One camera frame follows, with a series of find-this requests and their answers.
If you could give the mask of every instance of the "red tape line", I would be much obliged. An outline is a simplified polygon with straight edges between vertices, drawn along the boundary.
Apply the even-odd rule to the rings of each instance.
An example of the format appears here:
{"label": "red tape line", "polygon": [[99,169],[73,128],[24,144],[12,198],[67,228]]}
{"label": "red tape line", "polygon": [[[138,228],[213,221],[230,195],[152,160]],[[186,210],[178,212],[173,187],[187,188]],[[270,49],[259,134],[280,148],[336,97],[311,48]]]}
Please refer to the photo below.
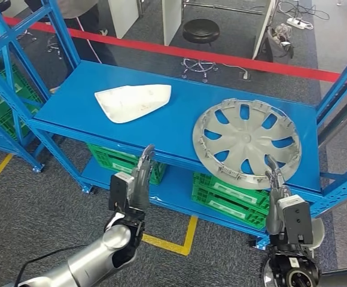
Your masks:
{"label": "red tape line", "polygon": [[[17,25],[22,19],[4,17],[5,21],[8,25]],[[55,33],[51,25],[48,25],[42,22],[36,22],[31,26],[35,30],[43,32]],[[271,72],[275,74],[309,78],[313,80],[334,82],[339,77],[339,73],[323,71],[318,69],[304,68],[299,66],[291,66],[280,63],[269,63],[258,60],[251,60],[241,57],[228,56],[224,54],[209,53],[203,51],[189,50],[173,46],[164,46],[160,44],[147,43],[136,40],[117,39],[111,36],[103,36],[95,33],[84,32],[76,29],[68,28],[70,35],[75,38],[89,39],[96,42],[102,42],[110,45],[117,45],[125,48],[132,48],[142,51],[148,51],[152,53],[166,54],[178,57],[187,57],[192,59],[202,59],[209,62],[224,63],[232,66],[240,66],[246,69],[253,69],[264,72]]]}

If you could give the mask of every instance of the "person's leg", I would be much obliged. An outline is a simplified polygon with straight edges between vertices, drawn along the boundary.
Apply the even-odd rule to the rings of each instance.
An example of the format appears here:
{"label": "person's leg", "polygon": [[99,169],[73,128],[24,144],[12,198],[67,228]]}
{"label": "person's leg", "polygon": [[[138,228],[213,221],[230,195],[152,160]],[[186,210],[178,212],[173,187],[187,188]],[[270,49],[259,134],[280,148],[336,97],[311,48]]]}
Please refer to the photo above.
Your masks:
{"label": "person's leg", "polygon": [[[74,19],[65,19],[67,27],[90,33],[99,32],[99,11],[95,5],[83,15]],[[79,57],[98,63],[116,66],[113,55],[104,43],[90,41],[88,39],[73,38]]]}

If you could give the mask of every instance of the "blue shelf rack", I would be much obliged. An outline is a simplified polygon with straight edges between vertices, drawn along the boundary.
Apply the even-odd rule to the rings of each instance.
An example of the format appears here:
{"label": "blue shelf rack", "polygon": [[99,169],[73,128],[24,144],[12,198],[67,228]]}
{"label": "blue shelf rack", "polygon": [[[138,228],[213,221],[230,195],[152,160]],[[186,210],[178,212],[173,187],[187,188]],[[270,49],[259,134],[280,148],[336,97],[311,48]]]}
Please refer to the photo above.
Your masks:
{"label": "blue shelf rack", "polygon": [[[9,28],[0,15],[0,50],[11,44],[47,101],[33,116],[7,83],[0,78],[0,95],[27,124],[42,144],[51,152],[83,192],[92,186],[108,188],[110,170],[100,167],[94,158],[79,172],[51,137],[50,133],[79,141],[106,146],[119,151],[141,154],[147,144],[155,144],[156,159],[169,167],[163,182],[151,187],[150,199],[154,204],[178,212],[240,230],[257,237],[256,247],[268,243],[265,230],[256,230],[190,200],[192,173],[208,173],[196,156],[192,146],[192,129],[195,121],[207,108],[223,99],[258,99],[277,107],[289,116],[296,126],[303,147],[298,171],[287,184],[293,193],[311,203],[311,212],[316,217],[323,211],[347,199],[347,172],[335,176],[335,181],[324,189],[320,184],[317,128],[347,94],[347,68],[318,106],[275,99],[260,94],[229,88],[194,83],[147,72],[81,61],[68,35],[55,0],[43,0],[43,7]],[[52,97],[21,51],[15,37],[33,23],[47,15],[57,32],[58,40],[73,68]],[[172,98],[165,107],[126,124],[109,121],[94,97],[94,92],[123,85],[169,84]]]}
{"label": "blue shelf rack", "polygon": [[[5,69],[8,71],[8,81],[8,83],[12,81],[12,71],[11,69],[11,64],[8,62],[8,57],[6,57],[5,53],[2,53],[0,56],[2,56],[5,64]],[[41,164],[36,160],[36,157],[42,149],[44,147],[42,144],[39,145],[34,152],[28,152],[26,150],[26,147],[33,142],[36,136],[33,132],[30,132],[28,135],[23,136],[19,131],[20,121],[16,112],[13,113],[14,118],[15,130],[17,132],[17,141],[14,140],[10,135],[6,133],[4,129],[0,127],[0,150],[8,153],[14,154],[19,157],[24,159],[25,161],[30,163],[33,171],[34,172],[41,172],[43,164]]]}

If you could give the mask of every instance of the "person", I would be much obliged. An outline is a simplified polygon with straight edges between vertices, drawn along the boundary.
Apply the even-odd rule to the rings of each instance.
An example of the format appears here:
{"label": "person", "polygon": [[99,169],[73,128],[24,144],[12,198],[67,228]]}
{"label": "person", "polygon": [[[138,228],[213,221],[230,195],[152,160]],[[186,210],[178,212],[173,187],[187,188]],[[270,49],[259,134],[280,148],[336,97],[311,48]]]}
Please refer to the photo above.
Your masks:
{"label": "person", "polygon": [[[98,2],[98,0],[57,0],[68,28],[90,33],[99,32]],[[81,38],[73,38],[73,42],[82,60],[116,66],[113,53],[104,43]]]}

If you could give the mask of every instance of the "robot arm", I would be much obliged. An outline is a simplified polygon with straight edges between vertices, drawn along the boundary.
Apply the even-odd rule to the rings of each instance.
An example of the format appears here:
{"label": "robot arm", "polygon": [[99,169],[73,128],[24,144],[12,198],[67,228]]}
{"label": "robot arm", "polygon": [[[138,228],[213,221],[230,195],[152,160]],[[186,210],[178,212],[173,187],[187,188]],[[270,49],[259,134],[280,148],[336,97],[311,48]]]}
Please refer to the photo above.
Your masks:
{"label": "robot arm", "polygon": [[114,213],[102,236],[42,276],[22,283],[18,278],[14,287],[92,287],[132,263],[144,230],[153,149],[144,150],[132,175],[111,177],[109,206]]}
{"label": "robot arm", "polygon": [[269,259],[263,272],[266,287],[316,287],[320,271],[308,245],[313,243],[309,203],[291,195],[277,161],[268,156],[271,172],[267,230],[270,234]]}

